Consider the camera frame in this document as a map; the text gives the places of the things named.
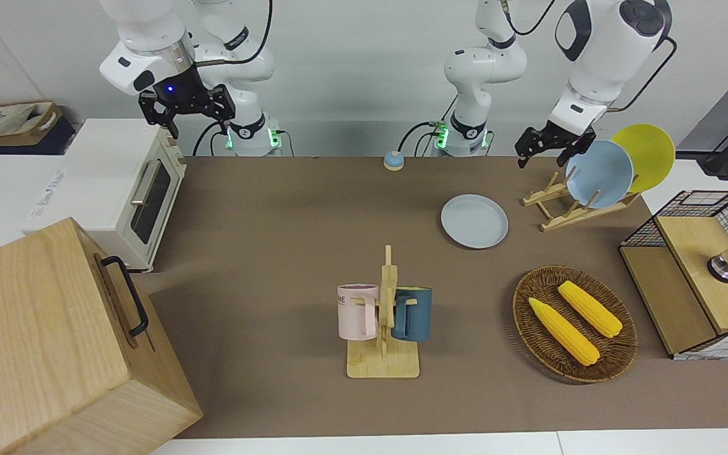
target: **pink mug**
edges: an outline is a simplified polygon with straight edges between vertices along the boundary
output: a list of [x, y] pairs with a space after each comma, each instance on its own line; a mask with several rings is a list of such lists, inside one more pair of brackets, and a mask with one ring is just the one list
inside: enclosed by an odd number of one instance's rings
[[339, 296], [339, 336], [353, 341], [373, 339], [378, 329], [375, 314], [378, 286], [343, 284], [336, 288], [336, 293]]

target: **oven door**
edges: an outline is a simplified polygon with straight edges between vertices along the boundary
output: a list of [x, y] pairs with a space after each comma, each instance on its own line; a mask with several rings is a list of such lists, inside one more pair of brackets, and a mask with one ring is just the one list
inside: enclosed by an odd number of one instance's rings
[[128, 222], [122, 229], [125, 241], [141, 259], [136, 264], [129, 264], [132, 269], [151, 268], [181, 182], [170, 157], [162, 147], [158, 150], [145, 163], [139, 184], [130, 200]]

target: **wooden crate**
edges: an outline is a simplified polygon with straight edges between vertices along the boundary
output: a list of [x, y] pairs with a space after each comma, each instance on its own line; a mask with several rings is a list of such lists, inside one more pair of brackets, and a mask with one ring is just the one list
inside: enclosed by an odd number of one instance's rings
[[147, 454], [202, 416], [147, 294], [72, 219], [0, 248], [0, 453]]
[[670, 355], [708, 348], [728, 336], [728, 283], [707, 261], [728, 248], [713, 217], [656, 216], [665, 246], [622, 246], [622, 256]]

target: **brown table surface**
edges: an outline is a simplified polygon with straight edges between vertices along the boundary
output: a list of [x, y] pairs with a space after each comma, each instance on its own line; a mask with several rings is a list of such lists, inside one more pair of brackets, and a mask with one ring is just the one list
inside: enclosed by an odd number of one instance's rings
[[[617, 246], [649, 217], [642, 201], [541, 233], [519, 199], [555, 170], [513, 158], [191, 159], [159, 248], [152, 293], [204, 418], [180, 437], [312, 437], [728, 427], [728, 362], [668, 359]], [[509, 217], [473, 251], [439, 213], [462, 193]], [[561, 202], [548, 202], [557, 213]], [[434, 289], [432, 337], [414, 380], [346, 377], [336, 285], [378, 282], [384, 245], [399, 283]], [[512, 296], [541, 265], [577, 267], [627, 303], [639, 336], [629, 371], [570, 385], [535, 363]]]

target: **mug rack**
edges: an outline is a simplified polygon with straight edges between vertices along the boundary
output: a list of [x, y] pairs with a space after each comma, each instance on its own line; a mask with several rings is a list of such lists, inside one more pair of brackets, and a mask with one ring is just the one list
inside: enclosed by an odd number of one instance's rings
[[[566, 175], [566, 178], [558, 183], [555, 183], [555, 181], [557, 181], [558, 179], [558, 173], [552, 174], [552, 178], [549, 179], [549, 183], [543, 190], [531, 191], [526, 198], [523, 198], [521, 200], [521, 203], [522, 205], [524, 205], [524, 207], [528, 207], [529, 205], [533, 204], [537, 205], [538, 209], [540, 209], [543, 213], [543, 216], [547, 217], [547, 221], [544, 221], [541, 224], [541, 231], [544, 231], [546, 233], [546, 231], [553, 231], [558, 228], [564, 228], [572, 224], [577, 224], [581, 221], [586, 221], [587, 219], [596, 218], [598, 216], [607, 215], [609, 213], [622, 210], [629, 207], [629, 205], [636, 201], [636, 199], [638, 199], [641, 195], [640, 193], [627, 193], [624, 198], [620, 199], [619, 202], [616, 202], [616, 204], [610, 205], [610, 207], [593, 209], [590, 208], [590, 205], [592, 205], [592, 202], [594, 202], [595, 199], [597, 199], [600, 195], [600, 190], [597, 190], [591, 196], [586, 205], [581, 205], [579, 201], [575, 200], [572, 205], [570, 205], [569, 210], [566, 210], [566, 213], [563, 213], [563, 215], [559, 216], [552, 216], [549, 210], [544, 207], [543, 203], [546, 201], [552, 201], [554, 199], [564, 198], [566, 196], [569, 196], [570, 198], [572, 197], [569, 194], [569, 188], [566, 187], [566, 182], [569, 181], [569, 178], [571, 178], [576, 169], [577, 166], [572, 167], [572, 169], [570, 169], [569, 173]], [[638, 176], [636, 175], [633, 176], [633, 181], [636, 181], [637, 177]]]
[[347, 342], [347, 376], [355, 379], [415, 378], [420, 375], [417, 343], [393, 339], [390, 333], [390, 329], [395, 326], [398, 266], [392, 264], [392, 245], [386, 245], [385, 250], [377, 303], [378, 335], [371, 340]]

